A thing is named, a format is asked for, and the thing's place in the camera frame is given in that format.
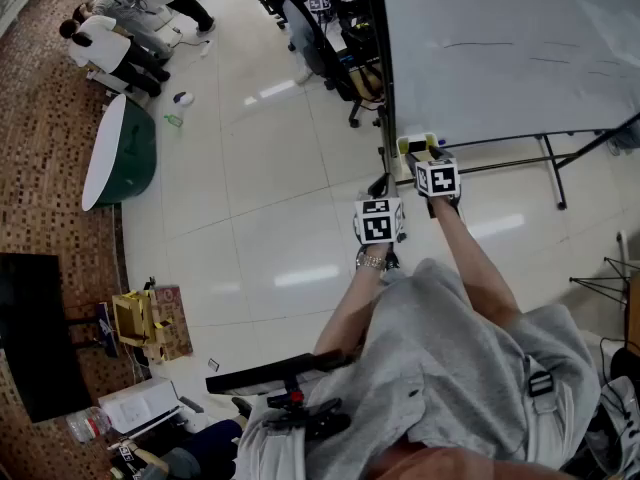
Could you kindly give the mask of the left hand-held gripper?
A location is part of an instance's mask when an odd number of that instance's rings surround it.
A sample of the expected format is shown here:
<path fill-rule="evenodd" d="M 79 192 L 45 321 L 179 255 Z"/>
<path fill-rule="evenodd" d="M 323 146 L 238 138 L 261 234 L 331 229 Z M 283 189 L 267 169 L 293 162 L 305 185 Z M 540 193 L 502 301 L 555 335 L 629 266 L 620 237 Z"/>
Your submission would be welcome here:
<path fill-rule="evenodd" d="M 385 173 L 354 203 L 353 228 L 363 246 L 401 243 L 406 239 L 405 213 L 395 178 Z"/>

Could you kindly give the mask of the white whiteboard eraser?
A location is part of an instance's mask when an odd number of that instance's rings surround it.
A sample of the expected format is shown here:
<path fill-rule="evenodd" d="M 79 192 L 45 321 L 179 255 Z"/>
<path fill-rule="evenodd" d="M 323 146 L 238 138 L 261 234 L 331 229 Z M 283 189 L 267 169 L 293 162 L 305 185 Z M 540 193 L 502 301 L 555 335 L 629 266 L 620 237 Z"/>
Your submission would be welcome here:
<path fill-rule="evenodd" d="M 403 136 L 403 137 L 399 137 L 396 140 L 396 146 L 397 146 L 398 154 L 399 155 L 407 154 L 408 153 L 407 152 L 408 143 L 410 141 L 419 141 L 419 140 L 426 140 L 427 141 L 428 149 L 426 151 L 429 151 L 429 146 L 430 145 L 433 145 L 433 146 L 439 146 L 440 145 L 440 142 L 439 142 L 437 136 L 434 133 L 418 133 L 418 134 Z"/>

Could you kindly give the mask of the person's left forearm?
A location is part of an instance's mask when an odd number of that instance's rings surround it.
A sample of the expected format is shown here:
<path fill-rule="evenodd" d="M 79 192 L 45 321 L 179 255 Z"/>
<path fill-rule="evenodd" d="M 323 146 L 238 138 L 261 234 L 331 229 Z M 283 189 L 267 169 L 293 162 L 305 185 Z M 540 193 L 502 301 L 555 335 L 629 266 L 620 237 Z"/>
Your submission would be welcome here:
<path fill-rule="evenodd" d="M 370 255 L 387 256 L 388 244 L 370 245 L 364 251 Z M 382 271 L 356 269 L 351 283 L 322 330 L 314 354 L 334 350 L 352 355 L 366 335 L 374 311 L 376 297 L 382 286 Z"/>

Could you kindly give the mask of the person's right forearm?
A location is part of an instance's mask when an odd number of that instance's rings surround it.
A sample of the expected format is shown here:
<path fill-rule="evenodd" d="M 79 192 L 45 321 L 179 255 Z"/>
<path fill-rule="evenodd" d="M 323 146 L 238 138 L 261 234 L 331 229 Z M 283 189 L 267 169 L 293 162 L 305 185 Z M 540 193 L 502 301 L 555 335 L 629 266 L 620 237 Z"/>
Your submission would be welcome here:
<path fill-rule="evenodd" d="M 472 308 L 506 328 L 521 316 L 513 292 L 445 197 L 431 199 Z"/>

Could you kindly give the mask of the large whiteboard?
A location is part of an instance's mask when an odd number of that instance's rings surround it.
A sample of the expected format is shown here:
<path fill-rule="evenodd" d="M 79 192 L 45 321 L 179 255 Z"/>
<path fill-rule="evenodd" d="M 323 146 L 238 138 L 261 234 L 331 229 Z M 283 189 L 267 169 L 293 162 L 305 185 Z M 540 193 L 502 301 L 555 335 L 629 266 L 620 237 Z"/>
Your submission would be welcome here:
<path fill-rule="evenodd" d="M 640 112 L 640 0 L 384 0 L 399 135 L 448 143 Z"/>

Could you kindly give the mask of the brown cardboard box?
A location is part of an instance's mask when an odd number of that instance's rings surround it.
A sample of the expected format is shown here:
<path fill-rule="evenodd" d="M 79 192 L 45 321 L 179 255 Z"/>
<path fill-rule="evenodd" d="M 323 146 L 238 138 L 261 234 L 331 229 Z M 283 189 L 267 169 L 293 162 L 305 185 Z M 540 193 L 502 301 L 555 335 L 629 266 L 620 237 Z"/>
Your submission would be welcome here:
<path fill-rule="evenodd" d="M 193 346 L 180 288 L 157 287 L 149 290 L 148 295 L 155 338 L 143 347 L 146 358 L 159 364 L 191 355 Z"/>

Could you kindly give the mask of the yellow cardboard box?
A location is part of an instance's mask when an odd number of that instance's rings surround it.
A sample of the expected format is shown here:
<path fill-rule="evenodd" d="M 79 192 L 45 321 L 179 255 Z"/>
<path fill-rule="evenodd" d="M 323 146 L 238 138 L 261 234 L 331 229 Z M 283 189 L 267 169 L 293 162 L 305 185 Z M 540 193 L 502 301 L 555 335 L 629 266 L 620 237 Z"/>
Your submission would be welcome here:
<path fill-rule="evenodd" d="M 146 292 L 132 291 L 112 297 L 119 341 L 133 347 L 155 342 L 151 298 Z"/>

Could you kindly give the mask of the person's grey shirt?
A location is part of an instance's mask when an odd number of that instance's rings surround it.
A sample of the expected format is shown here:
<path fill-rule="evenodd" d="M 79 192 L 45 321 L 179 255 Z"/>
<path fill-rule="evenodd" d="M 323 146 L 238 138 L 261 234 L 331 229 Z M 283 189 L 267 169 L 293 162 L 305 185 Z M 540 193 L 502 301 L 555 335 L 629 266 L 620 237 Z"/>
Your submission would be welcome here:
<path fill-rule="evenodd" d="M 531 398 L 529 374 L 541 370 L 554 392 Z M 305 391 L 312 404 L 339 398 L 350 426 L 309 442 L 266 427 L 272 411 L 259 399 L 237 480 L 363 480 L 401 439 L 558 468 L 578 449 L 600 384 L 564 306 L 499 327 L 471 308 L 454 271 L 428 259 L 382 291 L 359 358 Z"/>

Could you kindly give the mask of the black clamp red button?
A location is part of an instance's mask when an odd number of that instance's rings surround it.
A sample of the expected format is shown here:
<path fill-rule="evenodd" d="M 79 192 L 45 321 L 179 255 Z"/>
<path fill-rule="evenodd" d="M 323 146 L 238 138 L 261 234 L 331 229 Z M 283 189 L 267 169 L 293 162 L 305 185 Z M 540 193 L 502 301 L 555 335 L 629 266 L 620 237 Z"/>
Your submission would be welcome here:
<path fill-rule="evenodd" d="M 279 410 L 279 413 L 265 422 L 266 427 L 274 431 L 302 429 L 305 439 L 310 441 L 332 437 L 351 424 L 350 416 L 341 411 L 342 401 L 339 398 L 308 406 L 303 392 L 295 390 L 268 397 L 267 406 Z"/>

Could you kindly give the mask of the black tripod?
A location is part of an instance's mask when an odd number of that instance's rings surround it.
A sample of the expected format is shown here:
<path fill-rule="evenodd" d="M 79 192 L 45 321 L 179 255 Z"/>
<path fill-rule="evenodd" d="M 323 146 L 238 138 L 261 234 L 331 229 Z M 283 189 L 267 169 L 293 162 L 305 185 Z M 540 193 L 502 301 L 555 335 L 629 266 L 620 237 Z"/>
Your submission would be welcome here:
<path fill-rule="evenodd" d="M 640 274 L 640 260 L 604 258 L 605 269 L 590 277 L 570 277 L 571 284 L 589 289 L 625 310 L 631 297 L 631 280 Z"/>

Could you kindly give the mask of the person's dark trousers leg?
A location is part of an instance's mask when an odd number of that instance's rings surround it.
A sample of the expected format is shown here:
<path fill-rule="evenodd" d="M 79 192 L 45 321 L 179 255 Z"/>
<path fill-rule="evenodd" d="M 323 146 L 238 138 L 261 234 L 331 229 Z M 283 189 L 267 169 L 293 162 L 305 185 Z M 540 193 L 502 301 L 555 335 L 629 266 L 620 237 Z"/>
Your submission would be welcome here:
<path fill-rule="evenodd" d="M 191 435 L 162 460 L 168 471 L 145 474 L 146 480 L 233 480 L 243 428 L 224 420 Z"/>

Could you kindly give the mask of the blue sign board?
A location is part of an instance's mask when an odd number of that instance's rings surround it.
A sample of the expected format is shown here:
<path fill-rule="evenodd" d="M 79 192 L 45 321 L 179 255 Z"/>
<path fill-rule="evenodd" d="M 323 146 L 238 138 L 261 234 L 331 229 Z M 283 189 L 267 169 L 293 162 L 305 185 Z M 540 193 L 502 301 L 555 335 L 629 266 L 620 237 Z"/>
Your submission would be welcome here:
<path fill-rule="evenodd" d="M 117 335 L 114 331 L 108 311 L 108 304 L 100 302 L 95 306 L 97 320 L 98 339 L 109 358 L 119 357 Z"/>

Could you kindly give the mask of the white flat carton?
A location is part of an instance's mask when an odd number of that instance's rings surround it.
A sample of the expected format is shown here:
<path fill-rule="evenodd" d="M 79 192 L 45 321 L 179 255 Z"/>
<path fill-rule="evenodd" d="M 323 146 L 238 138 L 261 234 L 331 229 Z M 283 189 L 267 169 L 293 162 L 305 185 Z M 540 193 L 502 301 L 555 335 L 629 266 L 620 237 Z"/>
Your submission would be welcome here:
<path fill-rule="evenodd" d="M 151 378 L 98 399 L 112 427 L 121 434 L 142 427 L 179 406 L 168 379 Z"/>

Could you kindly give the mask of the grey white bag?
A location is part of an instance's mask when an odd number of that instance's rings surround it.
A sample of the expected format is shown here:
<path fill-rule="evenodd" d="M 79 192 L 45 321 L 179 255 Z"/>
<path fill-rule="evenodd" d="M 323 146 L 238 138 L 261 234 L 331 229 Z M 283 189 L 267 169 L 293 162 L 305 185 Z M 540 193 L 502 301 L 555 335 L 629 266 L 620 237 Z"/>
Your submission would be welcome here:
<path fill-rule="evenodd" d="M 602 387 L 585 440 L 606 475 L 620 480 L 640 475 L 640 397 L 629 377 Z"/>

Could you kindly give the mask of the black flat screen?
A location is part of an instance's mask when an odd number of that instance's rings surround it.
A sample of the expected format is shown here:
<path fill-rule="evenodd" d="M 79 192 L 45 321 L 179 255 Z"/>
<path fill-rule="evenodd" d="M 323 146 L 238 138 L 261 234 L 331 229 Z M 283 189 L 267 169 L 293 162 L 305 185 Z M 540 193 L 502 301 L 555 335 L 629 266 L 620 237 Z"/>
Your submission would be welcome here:
<path fill-rule="evenodd" d="M 56 256 L 0 253 L 0 344 L 32 422 L 92 405 L 66 323 Z"/>

